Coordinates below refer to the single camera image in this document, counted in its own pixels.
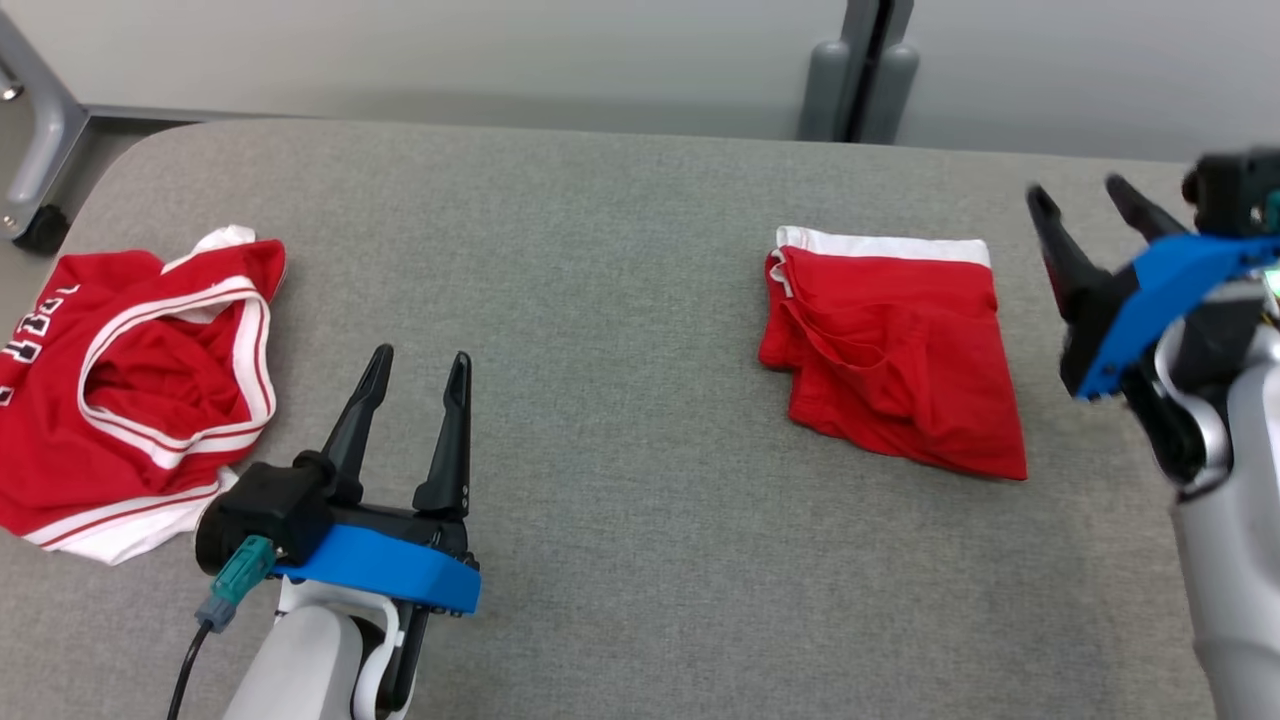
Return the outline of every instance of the white panel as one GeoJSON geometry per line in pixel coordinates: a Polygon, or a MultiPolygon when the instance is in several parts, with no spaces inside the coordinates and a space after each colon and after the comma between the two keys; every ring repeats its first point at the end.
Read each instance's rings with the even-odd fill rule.
{"type": "Polygon", "coordinates": [[[5,0],[86,104],[791,137],[840,0],[5,0]]]}
{"type": "Polygon", "coordinates": [[[904,145],[1190,160],[1280,141],[1276,0],[916,0],[904,145]]]}

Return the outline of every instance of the gray fabric tabletop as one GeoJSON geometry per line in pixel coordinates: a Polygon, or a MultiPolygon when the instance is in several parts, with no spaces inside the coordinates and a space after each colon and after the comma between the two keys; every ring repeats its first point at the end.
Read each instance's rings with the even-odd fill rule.
{"type": "MultiPolygon", "coordinates": [[[[1097,259],[1140,247],[1102,179],[1164,164],[741,140],[252,120],[143,141],[68,252],[280,237],[255,457],[316,447],[396,345],[366,498],[425,478],[475,363],[474,618],[433,621],[410,717],[1206,717],[1170,491],[1117,404],[1073,402],[1023,192],[1097,259]],[[1030,480],[864,452],[786,416],[755,360],[780,224],[987,241],[1030,480]]],[[[161,717],[209,578],[189,542],[118,568],[0,538],[5,717],[161,717]]],[[[275,588],[205,644],[219,717],[275,588]]]]}

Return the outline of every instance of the red shorts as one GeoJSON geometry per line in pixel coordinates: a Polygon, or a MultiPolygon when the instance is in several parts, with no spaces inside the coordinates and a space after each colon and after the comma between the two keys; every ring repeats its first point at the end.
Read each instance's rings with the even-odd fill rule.
{"type": "Polygon", "coordinates": [[[778,228],[760,361],[794,373],[790,416],[859,447],[1027,479],[980,240],[778,228]]]}

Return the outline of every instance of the red fabric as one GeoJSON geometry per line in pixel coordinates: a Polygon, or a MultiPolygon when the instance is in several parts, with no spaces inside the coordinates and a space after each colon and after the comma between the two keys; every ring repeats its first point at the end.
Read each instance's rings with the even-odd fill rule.
{"type": "Polygon", "coordinates": [[[259,355],[284,264],[274,240],[196,252],[169,272],[142,251],[61,258],[0,354],[0,525],[50,544],[215,492],[218,468],[242,460],[274,413],[259,355]],[[82,374],[84,405],[119,420],[86,415],[82,374]],[[257,388],[256,413],[242,382],[257,388]],[[141,429],[124,441],[104,425],[141,429]]]}
{"type": "Polygon", "coordinates": [[[760,361],[794,373],[790,416],[823,434],[977,475],[1027,479],[991,269],[782,247],[760,361]]]}

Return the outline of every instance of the black cable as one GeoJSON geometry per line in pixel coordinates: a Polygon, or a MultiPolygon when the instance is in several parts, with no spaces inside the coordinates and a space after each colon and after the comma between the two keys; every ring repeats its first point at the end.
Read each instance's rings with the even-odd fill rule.
{"type": "Polygon", "coordinates": [[[187,657],[182,661],[182,670],[178,670],[178,683],[173,687],[173,700],[169,701],[168,720],[178,720],[182,696],[187,692],[187,679],[191,678],[191,666],[196,664],[196,655],[200,652],[200,646],[205,644],[205,637],[209,635],[209,630],[211,629],[214,629],[214,624],[205,620],[200,624],[200,629],[196,630],[196,637],[191,638],[187,657]]]}

